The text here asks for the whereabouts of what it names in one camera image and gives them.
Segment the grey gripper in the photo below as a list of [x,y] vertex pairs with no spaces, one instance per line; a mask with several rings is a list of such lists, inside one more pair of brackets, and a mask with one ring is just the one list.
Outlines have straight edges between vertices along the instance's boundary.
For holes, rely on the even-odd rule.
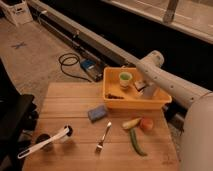
[[143,80],[135,81],[134,87],[143,99],[151,99],[157,89],[157,86],[153,82],[146,82]]

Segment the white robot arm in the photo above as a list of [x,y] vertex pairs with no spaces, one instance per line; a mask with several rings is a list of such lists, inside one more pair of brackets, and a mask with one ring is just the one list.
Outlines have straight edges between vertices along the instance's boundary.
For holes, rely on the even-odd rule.
[[163,63],[157,50],[134,60],[144,76],[187,109],[179,171],[213,171],[213,91],[163,70]]

